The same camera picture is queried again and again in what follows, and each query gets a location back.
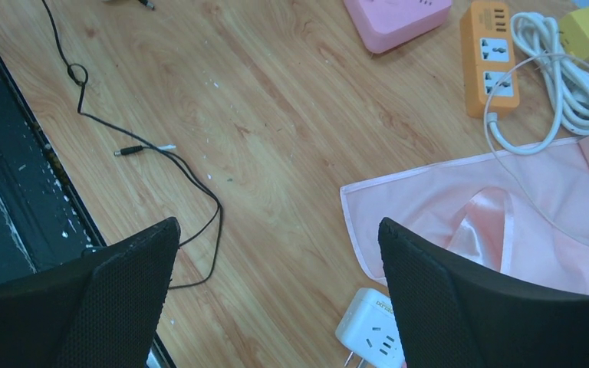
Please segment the pink triangular socket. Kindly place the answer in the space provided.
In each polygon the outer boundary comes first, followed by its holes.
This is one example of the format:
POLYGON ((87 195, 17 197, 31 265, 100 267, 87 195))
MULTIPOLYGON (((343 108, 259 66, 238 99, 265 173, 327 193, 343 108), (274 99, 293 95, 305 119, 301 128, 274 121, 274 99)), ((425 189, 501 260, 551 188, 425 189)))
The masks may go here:
POLYGON ((344 0, 365 46, 382 54, 442 25, 451 0, 344 0))

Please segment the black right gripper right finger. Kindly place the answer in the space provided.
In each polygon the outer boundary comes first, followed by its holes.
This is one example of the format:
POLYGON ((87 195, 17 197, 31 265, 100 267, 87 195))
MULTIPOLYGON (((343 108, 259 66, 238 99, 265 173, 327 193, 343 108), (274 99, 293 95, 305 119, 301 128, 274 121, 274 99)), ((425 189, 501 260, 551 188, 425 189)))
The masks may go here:
POLYGON ((390 218, 383 270, 409 367, 589 367, 589 296, 493 271, 390 218))

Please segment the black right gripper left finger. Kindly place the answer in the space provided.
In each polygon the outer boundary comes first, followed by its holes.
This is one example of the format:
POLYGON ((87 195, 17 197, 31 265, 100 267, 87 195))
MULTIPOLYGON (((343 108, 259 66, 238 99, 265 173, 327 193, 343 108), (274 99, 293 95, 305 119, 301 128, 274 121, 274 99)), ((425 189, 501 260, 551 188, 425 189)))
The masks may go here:
POLYGON ((0 367, 143 367, 179 248, 169 217, 114 245, 0 284, 0 367))

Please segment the white tiger cube socket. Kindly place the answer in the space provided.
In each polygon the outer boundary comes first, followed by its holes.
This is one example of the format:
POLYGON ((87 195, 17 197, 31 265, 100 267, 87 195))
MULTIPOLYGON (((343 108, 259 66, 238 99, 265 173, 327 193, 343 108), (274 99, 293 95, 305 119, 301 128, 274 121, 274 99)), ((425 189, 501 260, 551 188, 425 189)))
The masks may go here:
POLYGON ((360 358, 359 367, 406 365, 391 300, 373 288, 357 291, 335 336, 349 350, 344 366, 355 356, 360 358))

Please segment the orange USB power strip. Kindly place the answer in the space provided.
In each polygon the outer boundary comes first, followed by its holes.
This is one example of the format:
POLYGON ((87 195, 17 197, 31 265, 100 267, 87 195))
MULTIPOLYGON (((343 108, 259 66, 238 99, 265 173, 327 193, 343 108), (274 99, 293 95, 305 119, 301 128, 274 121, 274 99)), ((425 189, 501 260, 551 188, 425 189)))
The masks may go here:
POLYGON ((489 110, 504 117, 520 104, 516 74, 504 78, 515 66, 508 6, 497 1, 474 1, 459 23, 466 113, 485 116, 489 110))

